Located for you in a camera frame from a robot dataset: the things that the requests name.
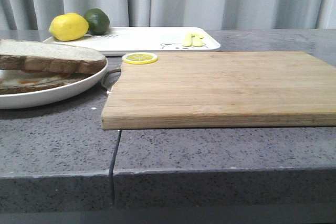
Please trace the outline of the white round plate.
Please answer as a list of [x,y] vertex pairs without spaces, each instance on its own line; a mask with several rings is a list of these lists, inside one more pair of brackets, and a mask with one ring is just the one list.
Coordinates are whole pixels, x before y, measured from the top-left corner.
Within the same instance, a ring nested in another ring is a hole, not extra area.
[[90,89],[101,81],[106,74],[107,67],[108,61],[100,71],[92,76],[61,87],[28,93],[1,94],[1,109],[31,108],[69,99]]

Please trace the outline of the white rectangular tray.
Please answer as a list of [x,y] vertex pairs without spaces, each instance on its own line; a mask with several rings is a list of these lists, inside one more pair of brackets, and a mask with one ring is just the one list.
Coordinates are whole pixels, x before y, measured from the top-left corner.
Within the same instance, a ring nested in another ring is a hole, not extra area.
[[[201,36],[201,47],[184,47],[186,35]],[[122,56],[130,52],[157,51],[219,51],[220,43],[198,27],[111,27],[104,35],[87,34],[78,40],[59,41],[49,37],[49,44],[88,47],[106,56]]]

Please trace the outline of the lemon slice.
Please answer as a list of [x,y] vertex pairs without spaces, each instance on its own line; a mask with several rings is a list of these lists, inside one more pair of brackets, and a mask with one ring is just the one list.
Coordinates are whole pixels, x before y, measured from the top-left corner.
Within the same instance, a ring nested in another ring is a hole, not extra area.
[[128,64],[134,64],[134,65],[154,63],[157,60],[158,60],[158,56],[150,52],[133,52],[133,53],[125,54],[122,57],[123,62],[128,63]]

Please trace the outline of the yellow plastic fork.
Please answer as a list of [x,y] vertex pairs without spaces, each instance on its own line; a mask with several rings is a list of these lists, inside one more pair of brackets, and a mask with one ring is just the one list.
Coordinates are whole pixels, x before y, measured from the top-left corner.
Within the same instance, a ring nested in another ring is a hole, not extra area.
[[192,44],[193,44],[193,36],[194,36],[193,33],[187,32],[185,34],[184,39],[183,39],[182,46],[183,47],[190,47],[190,46],[192,46]]

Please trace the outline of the yellow plastic knife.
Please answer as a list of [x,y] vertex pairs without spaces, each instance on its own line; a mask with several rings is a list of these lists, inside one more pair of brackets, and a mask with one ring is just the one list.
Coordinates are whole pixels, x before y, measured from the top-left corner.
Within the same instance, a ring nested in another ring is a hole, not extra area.
[[202,39],[204,36],[199,33],[192,33],[192,46],[193,47],[203,47]]

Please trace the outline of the wooden cutting board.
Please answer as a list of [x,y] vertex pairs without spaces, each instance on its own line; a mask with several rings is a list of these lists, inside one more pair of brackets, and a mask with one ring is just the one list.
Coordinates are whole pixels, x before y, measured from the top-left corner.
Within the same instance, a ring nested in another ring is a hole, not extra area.
[[123,63],[105,130],[334,126],[335,67],[305,52],[162,52]]

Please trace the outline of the green lime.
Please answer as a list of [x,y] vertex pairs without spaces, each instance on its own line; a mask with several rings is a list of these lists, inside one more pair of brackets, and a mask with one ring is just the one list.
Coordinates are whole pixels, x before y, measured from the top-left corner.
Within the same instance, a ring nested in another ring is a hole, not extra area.
[[101,9],[93,8],[85,12],[85,20],[89,23],[89,31],[92,35],[105,34],[110,25],[110,19]]

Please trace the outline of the yellow lemon front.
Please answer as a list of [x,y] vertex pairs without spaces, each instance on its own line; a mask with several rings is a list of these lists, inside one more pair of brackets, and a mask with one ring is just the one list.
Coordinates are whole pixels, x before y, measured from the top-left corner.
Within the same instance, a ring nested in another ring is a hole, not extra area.
[[49,27],[49,32],[60,41],[72,41],[83,37],[89,29],[89,23],[77,13],[56,16]]

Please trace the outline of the fried egg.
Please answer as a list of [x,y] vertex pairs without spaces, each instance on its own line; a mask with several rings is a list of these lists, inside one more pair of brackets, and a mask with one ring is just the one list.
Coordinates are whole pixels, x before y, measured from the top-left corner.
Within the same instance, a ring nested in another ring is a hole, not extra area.
[[70,77],[69,73],[24,72],[21,70],[1,70],[1,88],[22,88],[54,84]]

